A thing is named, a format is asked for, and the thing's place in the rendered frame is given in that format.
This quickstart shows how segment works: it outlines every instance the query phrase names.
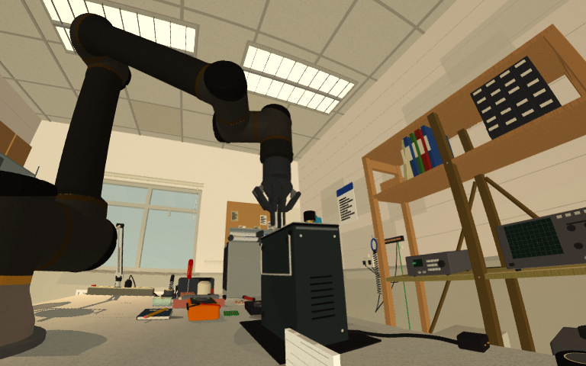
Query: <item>pencil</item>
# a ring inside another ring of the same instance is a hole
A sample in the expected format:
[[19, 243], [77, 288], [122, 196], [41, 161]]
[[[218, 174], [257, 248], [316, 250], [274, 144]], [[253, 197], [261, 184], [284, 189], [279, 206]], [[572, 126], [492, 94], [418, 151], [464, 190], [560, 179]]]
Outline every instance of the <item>pencil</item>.
[[150, 313], [150, 314], [148, 314], [148, 315], [145, 315], [145, 316], [144, 316], [144, 319], [148, 318], [149, 316], [153, 316], [153, 315], [156, 315], [156, 314], [158, 314], [158, 313], [162, 313], [162, 312], [163, 312], [163, 311], [165, 311], [165, 310], [167, 310], [167, 308], [165, 308], [165, 309], [161, 309], [161, 310], [157, 310], [157, 311], [155, 311], [155, 312], [153, 312], [153, 313]]

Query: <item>ceiling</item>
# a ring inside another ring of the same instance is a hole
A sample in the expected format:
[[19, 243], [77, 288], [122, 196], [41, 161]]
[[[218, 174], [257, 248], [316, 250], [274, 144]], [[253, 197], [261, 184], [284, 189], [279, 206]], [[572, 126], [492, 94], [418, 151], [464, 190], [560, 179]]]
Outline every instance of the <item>ceiling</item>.
[[[249, 92], [251, 111], [273, 103], [289, 109], [299, 160], [455, 0], [88, 1], [195, 27], [195, 57], [207, 63], [242, 66], [256, 44], [356, 81], [329, 114]], [[0, 75], [39, 118], [68, 124], [86, 66], [66, 52], [43, 0], [2, 6], [0, 50]], [[209, 104], [132, 69], [113, 130], [259, 154], [259, 144], [216, 141], [212, 114]]]

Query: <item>green wire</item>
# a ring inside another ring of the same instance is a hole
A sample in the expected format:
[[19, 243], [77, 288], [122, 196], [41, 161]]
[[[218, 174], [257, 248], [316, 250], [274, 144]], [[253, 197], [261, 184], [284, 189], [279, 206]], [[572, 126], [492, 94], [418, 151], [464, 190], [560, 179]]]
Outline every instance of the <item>green wire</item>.
[[[399, 263], [401, 263], [401, 274], [403, 274], [403, 261], [401, 261], [401, 246], [397, 243], [397, 250], [399, 251]], [[411, 321], [409, 320], [409, 305], [407, 305], [407, 289], [405, 288], [405, 281], [403, 281], [403, 291], [405, 292], [405, 306], [407, 307], [407, 322], [409, 329], [411, 329]]]

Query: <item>poster with blue header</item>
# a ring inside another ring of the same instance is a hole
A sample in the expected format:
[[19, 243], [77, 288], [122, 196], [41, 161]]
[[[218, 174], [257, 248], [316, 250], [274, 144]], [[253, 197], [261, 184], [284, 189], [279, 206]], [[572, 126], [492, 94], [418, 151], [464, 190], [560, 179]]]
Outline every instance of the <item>poster with blue header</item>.
[[343, 186], [336, 193], [338, 197], [338, 206], [340, 208], [340, 224], [351, 223], [358, 220], [353, 183], [350, 182]]

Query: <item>red tool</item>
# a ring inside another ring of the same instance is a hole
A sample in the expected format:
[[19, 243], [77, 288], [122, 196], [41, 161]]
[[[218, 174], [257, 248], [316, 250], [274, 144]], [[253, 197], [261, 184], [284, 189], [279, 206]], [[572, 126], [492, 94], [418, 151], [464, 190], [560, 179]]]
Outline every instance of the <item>red tool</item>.
[[193, 259], [189, 259], [189, 263], [187, 264], [187, 279], [192, 279], [192, 271], [193, 271]]

